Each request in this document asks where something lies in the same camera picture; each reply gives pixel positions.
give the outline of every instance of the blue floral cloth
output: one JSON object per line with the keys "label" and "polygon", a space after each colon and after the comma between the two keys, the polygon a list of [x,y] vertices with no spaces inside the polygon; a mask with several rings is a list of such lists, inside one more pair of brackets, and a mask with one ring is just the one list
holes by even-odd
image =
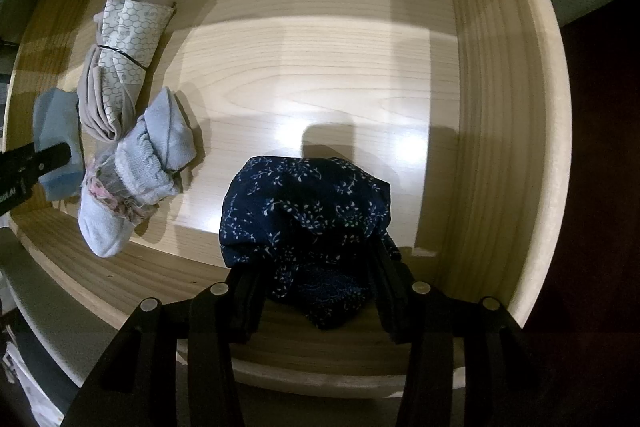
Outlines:
{"label": "blue floral cloth", "polygon": [[228,267],[273,273],[268,296],[299,307],[319,328],[335,328],[369,298],[367,240],[391,220],[388,183],[340,158],[251,158],[222,206],[220,245]]}

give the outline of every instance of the folded clothing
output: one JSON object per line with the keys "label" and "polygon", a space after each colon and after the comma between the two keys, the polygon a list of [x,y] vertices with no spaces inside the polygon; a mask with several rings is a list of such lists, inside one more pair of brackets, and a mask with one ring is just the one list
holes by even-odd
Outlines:
{"label": "folded clothing", "polygon": [[270,270],[270,298],[321,329],[340,326],[370,295],[368,240],[400,259],[386,232],[390,201],[388,183],[340,158],[252,158],[223,201],[225,264]]}
{"label": "folded clothing", "polygon": [[37,97],[33,105],[33,146],[39,152],[61,142],[69,145],[71,159],[65,166],[39,178],[47,201],[77,196],[84,176],[78,95],[53,88]]}
{"label": "folded clothing", "polygon": [[100,257],[118,253],[156,203],[180,192],[175,173],[195,155],[191,129],[162,88],[127,136],[87,169],[78,223],[91,250]]}
{"label": "folded clothing", "polygon": [[80,121],[95,139],[116,142],[135,124],[146,68],[173,13],[170,0],[107,0],[95,15],[96,44],[78,82]]}

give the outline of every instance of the hexagon pattern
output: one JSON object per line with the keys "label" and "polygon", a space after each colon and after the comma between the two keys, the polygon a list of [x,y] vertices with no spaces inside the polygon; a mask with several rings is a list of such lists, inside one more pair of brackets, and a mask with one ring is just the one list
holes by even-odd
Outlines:
{"label": "hexagon pattern", "polygon": [[[102,13],[102,42],[148,68],[173,7],[135,0],[108,0]],[[119,120],[126,96],[135,105],[146,71],[116,51],[101,49],[98,59],[102,104],[109,123]]]}

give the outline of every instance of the black elastic band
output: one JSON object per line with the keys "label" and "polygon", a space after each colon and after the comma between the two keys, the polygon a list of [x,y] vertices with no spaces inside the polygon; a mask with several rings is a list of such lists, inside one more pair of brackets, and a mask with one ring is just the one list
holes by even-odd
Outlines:
{"label": "black elastic band", "polygon": [[135,65],[137,65],[137,67],[142,68],[143,70],[146,71],[146,68],[142,64],[140,64],[135,58],[129,57],[129,55],[127,55],[125,52],[117,50],[116,48],[111,48],[110,46],[105,46],[104,44],[98,44],[98,47],[102,48],[104,50],[111,50],[112,52],[119,53],[123,57],[128,58],[131,62],[133,62]]}

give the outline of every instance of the rolled sock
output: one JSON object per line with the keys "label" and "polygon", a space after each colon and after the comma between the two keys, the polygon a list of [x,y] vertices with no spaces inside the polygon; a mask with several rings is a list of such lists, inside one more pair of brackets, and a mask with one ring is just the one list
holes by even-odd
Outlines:
{"label": "rolled sock", "polygon": [[78,225],[87,245],[98,257],[116,255],[124,248],[133,233],[132,222],[115,216],[98,203],[82,186],[78,211]]}
{"label": "rolled sock", "polygon": [[139,203],[155,204],[179,193],[174,178],[162,170],[143,117],[118,143],[115,165],[122,183]]}
{"label": "rolled sock", "polygon": [[47,201],[78,195],[84,175],[78,95],[54,88],[37,97],[33,106],[33,145],[39,152],[60,142],[69,145],[71,159],[65,166],[40,177]]}
{"label": "rolled sock", "polygon": [[174,95],[163,87],[145,111],[146,128],[165,171],[179,171],[196,157],[193,133]]}
{"label": "rolled sock", "polygon": [[[118,253],[135,227],[130,219],[115,215],[108,209],[103,204],[105,201],[113,202],[114,194],[123,197],[122,192],[125,192],[127,198],[139,205],[153,205],[167,196],[178,194],[180,190],[173,171],[182,169],[195,155],[191,129],[184,121],[174,96],[164,88],[114,150],[104,150],[97,156],[97,164],[88,169],[91,173],[96,165],[103,167],[97,176],[106,183],[110,192],[106,199],[98,201],[89,192],[86,180],[82,184],[78,221],[92,251],[100,257]],[[105,195],[97,194],[97,197],[105,198]]]}

